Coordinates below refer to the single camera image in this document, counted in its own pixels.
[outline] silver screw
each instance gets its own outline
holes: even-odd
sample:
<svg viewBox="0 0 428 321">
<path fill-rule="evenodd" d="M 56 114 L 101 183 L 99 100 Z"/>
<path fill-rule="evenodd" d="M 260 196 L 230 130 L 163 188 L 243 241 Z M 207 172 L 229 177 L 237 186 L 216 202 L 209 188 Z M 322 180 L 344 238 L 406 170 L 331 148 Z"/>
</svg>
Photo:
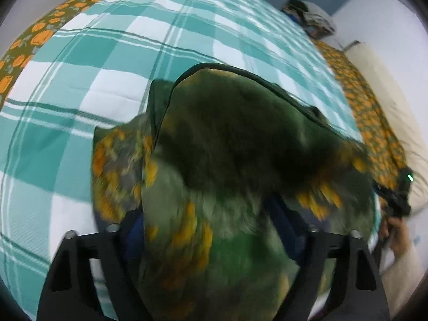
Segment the silver screw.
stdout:
<svg viewBox="0 0 428 321">
<path fill-rule="evenodd" d="M 64 234 L 64 238 L 65 238 L 65 239 L 72 239 L 72 238 L 75 238 L 77 235 L 78 235 L 78 234 L 77 234 L 77 232 L 76 232 L 76 231 L 67 231 L 67 232 Z"/>
<path fill-rule="evenodd" d="M 362 238 L 361 233 L 360 233 L 358 230 L 356 230 L 356 229 L 352 229 L 352 230 L 349 232 L 349 234 L 350 234 L 353 238 L 355 238 L 355 239 L 361 239 L 361 238 Z"/>
<path fill-rule="evenodd" d="M 109 233 L 115 233 L 120 229 L 120 225 L 118 223 L 112 223 L 107 226 L 106 231 Z"/>
<path fill-rule="evenodd" d="M 309 231 L 311 231 L 312 233 L 318 233 L 320 230 L 316 225 L 309 225 Z"/>
</svg>

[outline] white wall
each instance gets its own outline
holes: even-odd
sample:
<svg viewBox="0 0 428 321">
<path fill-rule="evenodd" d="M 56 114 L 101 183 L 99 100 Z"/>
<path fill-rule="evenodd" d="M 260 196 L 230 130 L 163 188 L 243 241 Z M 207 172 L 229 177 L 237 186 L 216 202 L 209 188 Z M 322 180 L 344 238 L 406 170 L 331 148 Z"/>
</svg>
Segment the white wall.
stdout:
<svg viewBox="0 0 428 321">
<path fill-rule="evenodd" d="M 17 0 L 0 26 L 0 58 L 37 19 L 65 0 Z"/>
<path fill-rule="evenodd" d="M 333 47 L 366 42 L 401 86 L 428 145 L 428 34 L 397 0 L 350 0 L 333 19 Z"/>
</svg>

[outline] teal and white plaid sheet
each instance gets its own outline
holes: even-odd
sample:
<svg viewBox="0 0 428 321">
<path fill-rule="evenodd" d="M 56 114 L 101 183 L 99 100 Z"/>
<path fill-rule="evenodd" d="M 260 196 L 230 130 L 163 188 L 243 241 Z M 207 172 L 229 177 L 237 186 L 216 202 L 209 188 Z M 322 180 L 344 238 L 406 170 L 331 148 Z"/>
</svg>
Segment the teal and white plaid sheet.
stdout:
<svg viewBox="0 0 428 321">
<path fill-rule="evenodd" d="M 28 315 L 35 318 L 64 232 L 96 231 L 89 189 L 95 126 L 131 120 L 145 111 L 151 80 L 175 80 L 201 62 L 278 83 L 361 139 L 320 53 L 268 3 L 98 2 L 36 53 L 0 112 L 0 276 Z"/>
</svg>

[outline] beige sleeve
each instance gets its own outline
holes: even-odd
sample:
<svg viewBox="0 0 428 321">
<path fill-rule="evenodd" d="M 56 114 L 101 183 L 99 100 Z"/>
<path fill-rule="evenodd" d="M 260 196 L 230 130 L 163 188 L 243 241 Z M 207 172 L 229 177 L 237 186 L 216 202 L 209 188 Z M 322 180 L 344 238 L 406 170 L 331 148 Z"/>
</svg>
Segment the beige sleeve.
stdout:
<svg viewBox="0 0 428 321">
<path fill-rule="evenodd" d="M 382 274 L 389 313 L 393 318 L 422 280 L 424 269 L 414 245 Z"/>
</svg>

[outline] dark green garment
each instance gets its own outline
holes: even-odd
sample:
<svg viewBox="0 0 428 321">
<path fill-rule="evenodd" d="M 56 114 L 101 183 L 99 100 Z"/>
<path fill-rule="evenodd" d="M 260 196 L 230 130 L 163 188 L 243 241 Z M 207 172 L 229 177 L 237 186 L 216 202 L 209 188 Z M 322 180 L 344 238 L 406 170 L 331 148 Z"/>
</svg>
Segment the dark green garment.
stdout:
<svg viewBox="0 0 428 321">
<path fill-rule="evenodd" d="M 363 146 L 316 109 L 249 72 L 200 64 L 153 81 L 145 114 L 97 128 L 94 205 L 102 226 L 142 204 L 135 283 L 156 320 L 271 320 L 298 266 L 261 199 L 279 193 L 308 223 L 368 239 L 367 170 Z"/>
</svg>

